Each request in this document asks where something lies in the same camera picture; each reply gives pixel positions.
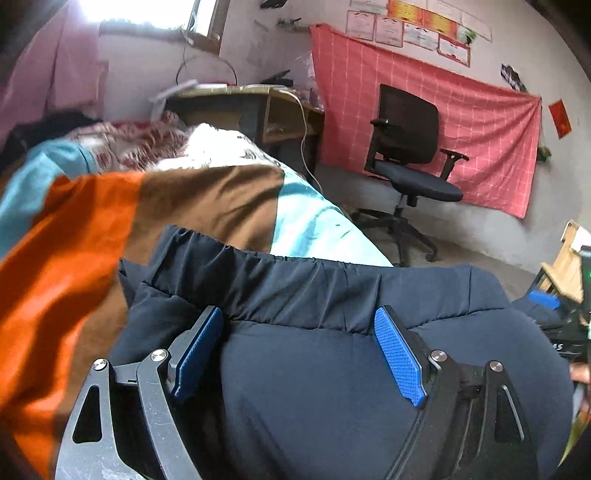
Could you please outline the dark navy padded jacket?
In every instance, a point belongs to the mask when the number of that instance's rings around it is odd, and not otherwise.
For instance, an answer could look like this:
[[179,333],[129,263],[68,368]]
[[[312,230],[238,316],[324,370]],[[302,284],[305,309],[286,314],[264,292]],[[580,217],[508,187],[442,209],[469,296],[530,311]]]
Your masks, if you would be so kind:
[[177,418],[197,454],[235,479],[386,476],[416,410],[375,339],[383,305],[460,363],[501,362],[541,475],[562,457],[568,364],[488,271],[283,258],[169,226],[146,264],[125,259],[118,273],[128,315],[109,355],[116,365],[169,346],[205,307],[221,310],[221,346]]

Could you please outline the colourful striped bed blanket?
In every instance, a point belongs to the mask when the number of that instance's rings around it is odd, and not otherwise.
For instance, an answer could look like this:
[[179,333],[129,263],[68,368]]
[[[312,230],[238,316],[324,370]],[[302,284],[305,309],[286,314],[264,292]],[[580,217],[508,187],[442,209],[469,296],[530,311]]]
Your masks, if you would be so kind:
[[238,132],[195,128],[146,169],[80,142],[33,148],[1,177],[1,452],[5,479],[49,479],[91,361],[125,320],[116,269],[149,259],[168,224],[288,257],[387,257],[293,169]]

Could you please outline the black office chair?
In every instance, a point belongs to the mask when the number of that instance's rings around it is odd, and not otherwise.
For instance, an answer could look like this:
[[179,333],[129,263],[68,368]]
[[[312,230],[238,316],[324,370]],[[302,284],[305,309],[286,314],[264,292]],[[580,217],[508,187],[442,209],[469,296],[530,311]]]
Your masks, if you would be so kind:
[[400,267],[408,265],[405,237],[427,247],[426,260],[432,263],[438,259],[438,248],[404,217],[404,207],[416,207],[421,197],[461,201],[464,193],[449,177],[456,163],[469,157],[439,146],[440,117],[435,104],[393,86],[380,86],[378,115],[370,125],[373,134],[365,171],[388,181],[400,199],[392,213],[359,209],[352,215],[353,223],[360,229],[386,228],[396,241]]

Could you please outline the red white patterned pillow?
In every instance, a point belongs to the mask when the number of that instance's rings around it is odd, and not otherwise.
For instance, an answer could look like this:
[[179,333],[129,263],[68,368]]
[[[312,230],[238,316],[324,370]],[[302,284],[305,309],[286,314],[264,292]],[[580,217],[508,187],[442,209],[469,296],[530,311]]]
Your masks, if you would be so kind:
[[145,171],[163,159],[179,156],[190,136],[176,114],[155,122],[98,122],[65,138],[85,149],[99,173]]

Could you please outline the wooden desk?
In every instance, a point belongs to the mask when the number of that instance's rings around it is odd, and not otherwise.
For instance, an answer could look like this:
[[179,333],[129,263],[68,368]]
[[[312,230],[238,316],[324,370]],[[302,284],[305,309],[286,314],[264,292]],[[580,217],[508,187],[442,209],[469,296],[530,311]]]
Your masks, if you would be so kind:
[[273,85],[194,87],[169,97],[164,109],[188,126],[207,123],[238,130],[274,158],[284,148],[304,145],[308,167],[315,168],[325,115],[290,89]]

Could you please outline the pink curtain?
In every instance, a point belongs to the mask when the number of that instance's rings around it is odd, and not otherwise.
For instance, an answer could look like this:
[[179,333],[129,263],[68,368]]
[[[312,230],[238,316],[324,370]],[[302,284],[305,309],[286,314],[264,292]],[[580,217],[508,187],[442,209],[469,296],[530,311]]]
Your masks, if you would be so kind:
[[84,18],[77,1],[40,28],[1,83],[2,140],[54,111],[102,115],[108,63],[99,59],[98,40],[99,25]]

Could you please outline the red paper wall decoration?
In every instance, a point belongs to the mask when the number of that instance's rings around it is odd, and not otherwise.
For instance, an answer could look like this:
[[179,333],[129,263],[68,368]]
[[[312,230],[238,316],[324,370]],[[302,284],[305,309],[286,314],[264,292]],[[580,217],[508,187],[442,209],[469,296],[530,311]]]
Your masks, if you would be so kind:
[[549,106],[551,118],[556,128],[559,139],[564,138],[572,131],[572,126],[563,100],[558,100]]

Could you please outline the red checked wall cloth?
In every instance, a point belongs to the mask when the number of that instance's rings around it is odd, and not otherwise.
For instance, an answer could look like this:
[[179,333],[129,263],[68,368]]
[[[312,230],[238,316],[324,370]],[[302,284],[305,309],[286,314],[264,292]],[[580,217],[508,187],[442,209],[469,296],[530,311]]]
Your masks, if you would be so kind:
[[328,24],[311,27],[311,56],[325,107],[322,164],[363,173],[379,89],[391,86],[435,105],[439,146],[468,156],[451,174],[465,202],[526,216],[541,130],[539,97],[370,45]]

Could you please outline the wall posters row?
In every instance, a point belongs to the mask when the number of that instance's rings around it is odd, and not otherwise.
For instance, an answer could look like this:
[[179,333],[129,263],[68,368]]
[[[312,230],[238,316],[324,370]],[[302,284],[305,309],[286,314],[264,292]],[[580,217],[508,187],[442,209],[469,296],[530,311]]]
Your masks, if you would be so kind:
[[471,65],[478,39],[493,41],[489,24],[448,1],[351,1],[346,34],[381,45],[414,45]]

